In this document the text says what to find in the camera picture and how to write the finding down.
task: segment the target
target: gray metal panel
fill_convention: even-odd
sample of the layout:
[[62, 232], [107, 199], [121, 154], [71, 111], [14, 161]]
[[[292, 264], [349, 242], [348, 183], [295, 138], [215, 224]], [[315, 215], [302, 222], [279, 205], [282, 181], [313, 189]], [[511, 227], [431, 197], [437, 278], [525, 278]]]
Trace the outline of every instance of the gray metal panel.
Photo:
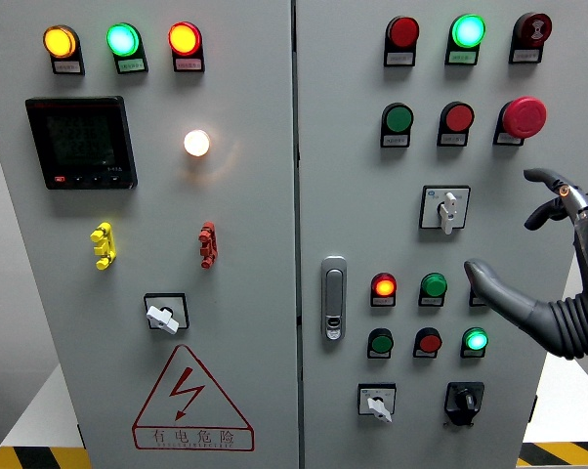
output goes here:
[[[149, 73], [116, 74], [105, 33], [118, 21], [142, 34]], [[204, 76], [172, 70], [177, 21], [203, 34]], [[80, 36], [84, 77], [52, 74], [42, 33], [58, 23]], [[290, 38], [286, 1], [0, 2], [1, 163], [96, 468], [297, 467]], [[100, 95], [125, 99], [138, 187], [47, 191], [25, 99]], [[194, 128], [212, 139], [200, 161], [183, 150]], [[210, 271], [198, 255], [206, 220], [220, 251]], [[104, 272], [89, 239], [101, 221], [118, 250]], [[143, 295], [159, 291], [187, 294], [190, 330], [148, 328]], [[250, 422], [254, 452], [135, 448], [132, 424], [178, 344]], [[165, 405], [151, 410], [175, 424]], [[211, 411], [217, 422], [230, 409]]]
[[[543, 63], [510, 66], [512, 28], [529, 11], [553, 20]], [[479, 63], [444, 66], [448, 29], [465, 13], [486, 21]], [[385, 28], [398, 15], [420, 24], [412, 69], [382, 67]], [[306, 467], [514, 467], [545, 354], [493, 311], [468, 307], [463, 261], [482, 257], [516, 287], [561, 297], [572, 231], [524, 229], [551, 195], [522, 171], [553, 167], [588, 188], [588, 1], [300, 0], [297, 27]], [[545, 128], [522, 148], [494, 148], [499, 110], [522, 95], [544, 101]], [[476, 121], [466, 148], [438, 149], [440, 113], [452, 101], [472, 106]], [[381, 113], [395, 102], [413, 109], [411, 147], [379, 149]], [[418, 229], [425, 185], [472, 188], [465, 230]], [[349, 265], [349, 330], [337, 343], [318, 332], [320, 262], [329, 255]], [[380, 272], [396, 276], [398, 303], [372, 311], [369, 285]], [[439, 310], [417, 307], [430, 272], [449, 283]], [[411, 357], [425, 326], [441, 333], [436, 360]], [[470, 326], [489, 333], [482, 360], [459, 358]], [[366, 358], [376, 327], [394, 334], [388, 361]], [[473, 428], [442, 425], [450, 381], [484, 383]], [[397, 383], [392, 425], [357, 415], [357, 383], [373, 382]]]

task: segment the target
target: lightning bolt symbol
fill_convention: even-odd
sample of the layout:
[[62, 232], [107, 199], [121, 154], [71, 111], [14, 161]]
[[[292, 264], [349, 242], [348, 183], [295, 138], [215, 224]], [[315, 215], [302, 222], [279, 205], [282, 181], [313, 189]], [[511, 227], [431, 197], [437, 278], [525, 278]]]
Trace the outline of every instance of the lightning bolt symbol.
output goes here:
[[194, 394], [189, 399], [186, 406], [181, 410], [177, 410], [177, 417], [175, 418], [175, 421], [179, 420], [180, 418], [182, 418], [183, 416], [186, 415], [185, 410], [189, 407], [190, 404], [192, 404], [192, 401], [194, 401], [196, 399], [196, 396], [198, 396], [200, 394], [200, 392], [203, 390], [203, 388], [205, 387], [204, 385], [203, 386], [196, 386], [195, 388], [189, 388], [189, 389], [185, 389], [183, 391], [180, 391], [179, 389], [184, 385], [184, 383], [186, 382], [186, 380], [189, 378], [189, 376], [191, 374], [192, 374], [192, 368], [189, 368], [189, 367], [186, 368], [186, 370], [182, 373], [181, 378], [179, 378], [179, 381], [177, 381], [177, 384], [175, 385], [175, 387], [173, 388], [173, 390], [170, 393], [170, 397], [172, 398], [173, 396], [180, 396], [182, 394], [194, 392]]

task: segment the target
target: green indicator light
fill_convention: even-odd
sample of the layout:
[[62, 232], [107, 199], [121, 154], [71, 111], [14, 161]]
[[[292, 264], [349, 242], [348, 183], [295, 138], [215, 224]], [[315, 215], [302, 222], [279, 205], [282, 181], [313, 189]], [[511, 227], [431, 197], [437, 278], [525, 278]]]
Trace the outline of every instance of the green indicator light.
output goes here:
[[448, 283], [442, 274], [428, 274], [422, 278], [422, 289], [434, 298], [442, 296], [448, 288]]
[[452, 24], [452, 39], [459, 47], [477, 47], [485, 36], [485, 21], [476, 15], [464, 15]]
[[393, 132], [402, 132], [411, 125], [412, 121], [413, 116], [411, 115], [411, 112], [403, 106], [394, 107], [388, 112], [385, 119], [386, 124]]
[[138, 31], [126, 22], [115, 24], [107, 31], [107, 45], [117, 56], [132, 56], [140, 46]]
[[377, 354], [387, 354], [392, 347], [394, 347], [394, 341], [386, 335], [380, 335], [372, 341], [372, 350]]
[[463, 342], [470, 350], [482, 350], [485, 348], [488, 341], [487, 334], [480, 327], [468, 329], [466, 333], [463, 334]]

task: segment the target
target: warning sign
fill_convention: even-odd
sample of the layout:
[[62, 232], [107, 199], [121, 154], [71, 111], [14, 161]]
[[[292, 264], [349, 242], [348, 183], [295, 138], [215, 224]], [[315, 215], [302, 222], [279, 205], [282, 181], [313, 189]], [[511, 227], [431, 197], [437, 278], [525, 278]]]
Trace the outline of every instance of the warning sign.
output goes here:
[[255, 449], [253, 427], [185, 345], [168, 359], [132, 430], [137, 449]]

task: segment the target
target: black switch knob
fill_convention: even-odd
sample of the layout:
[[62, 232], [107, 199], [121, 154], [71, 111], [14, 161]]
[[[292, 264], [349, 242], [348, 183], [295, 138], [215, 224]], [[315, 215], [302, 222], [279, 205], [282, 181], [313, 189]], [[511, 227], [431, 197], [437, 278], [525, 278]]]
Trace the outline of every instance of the black switch knob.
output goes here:
[[454, 401], [461, 410], [474, 411], [477, 408], [477, 398], [469, 389], [459, 391], [455, 395]]
[[481, 410], [485, 386], [481, 382], [448, 383], [444, 410], [454, 425], [472, 426]]

